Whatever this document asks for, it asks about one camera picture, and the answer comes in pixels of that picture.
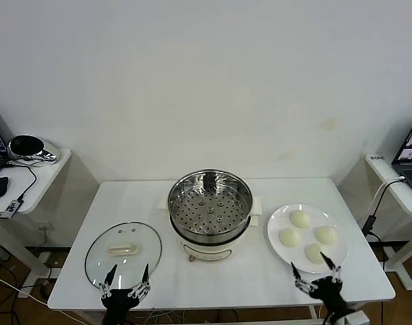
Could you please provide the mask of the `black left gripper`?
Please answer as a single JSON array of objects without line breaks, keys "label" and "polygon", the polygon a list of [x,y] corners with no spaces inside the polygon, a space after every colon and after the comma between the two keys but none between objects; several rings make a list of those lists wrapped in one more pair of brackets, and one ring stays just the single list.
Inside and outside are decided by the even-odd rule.
[{"label": "black left gripper", "polygon": [[132,290],[111,288],[117,270],[117,264],[106,274],[103,282],[99,283],[100,298],[106,308],[102,325],[123,324],[130,309],[137,307],[150,291],[149,264],[146,265],[140,283]]}]

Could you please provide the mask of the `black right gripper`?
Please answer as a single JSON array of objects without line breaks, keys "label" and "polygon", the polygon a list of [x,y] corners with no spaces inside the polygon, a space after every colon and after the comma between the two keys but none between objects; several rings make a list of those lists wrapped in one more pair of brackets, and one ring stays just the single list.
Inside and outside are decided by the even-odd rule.
[{"label": "black right gripper", "polygon": [[318,280],[308,282],[301,277],[298,269],[293,262],[291,262],[293,277],[295,278],[295,286],[302,292],[310,292],[309,295],[313,299],[320,299],[329,313],[352,313],[352,309],[349,307],[349,304],[347,304],[341,296],[343,286],[343,282],[341,280],[342,267],[334,264],[334,262],[323,252],[320,252],[320,254],[331,270],[331,276],[326,276],[324,278],[319,278]]}]

